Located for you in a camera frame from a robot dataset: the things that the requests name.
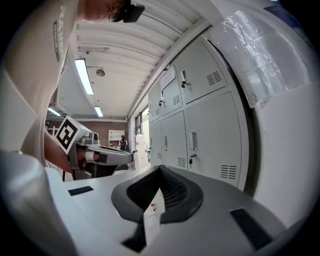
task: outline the locker door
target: locker door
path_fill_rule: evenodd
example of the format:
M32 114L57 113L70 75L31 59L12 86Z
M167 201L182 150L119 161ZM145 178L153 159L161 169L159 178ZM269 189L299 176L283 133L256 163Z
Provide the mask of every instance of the locker door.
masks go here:
M241 135L230 92L208 95L184 110L189 171L238 186Z
M163 101L161 103L162 116L182 107L181 92L177 74L175 79L160 91L160 97Z
M150 123L149 136L151 166L163 165L161 121Z
M164 164L188 170L184 112L162 120Z
M202 43L201 37L187 46L174 64L185 104L227 86L219 66Z
M149 123L154 120L160 118L160 96L159 96L159 86L158 83L153 85L153 88L148 93L148 100L149 100Z

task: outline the gray plastic surface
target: gray plastic surface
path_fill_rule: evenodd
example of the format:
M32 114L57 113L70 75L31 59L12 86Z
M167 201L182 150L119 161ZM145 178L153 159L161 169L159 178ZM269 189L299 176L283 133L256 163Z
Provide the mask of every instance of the gray plastic surface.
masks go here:
M119 216L111 194L115 186L148 168L63 183L58 172L45 172L32 157L16 153L1 153L0 157L1 192L9 212L44 251L53 255L136 255L121 243L134 235L137 224ZM234 186L190 171L170 170L196 183L203 191L203 202L188 220L162 224L142 255L253 254L254 248L230 215L239 208L244 208L273 239L285 230L270 211ZM86 186L93 190L74 196L68 193Z
M67 182L65 187L68 190L92 187L94 191L73 196L72 199L87 216L94 215L92 222L96 227L105 230L113 240L121 241L133 235L135 225L115 213L110 200L111 193L117 184L148 170L146 168L111 177ZM170 170L197 183L203 191L203 203L187 221L162 224L159 235L142 251L143 255L252 254L254 248L229 213L238 208L245 208L273 239L285 230L284 225L271 212L234 186L190 171L172 167Z

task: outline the white wall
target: white wall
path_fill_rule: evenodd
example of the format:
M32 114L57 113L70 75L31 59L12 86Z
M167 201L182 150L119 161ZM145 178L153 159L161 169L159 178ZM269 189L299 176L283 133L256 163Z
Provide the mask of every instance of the white wall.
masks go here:
M261 166L254 199L287 227L307 216L319 195L320 88L301 86L255 109Z

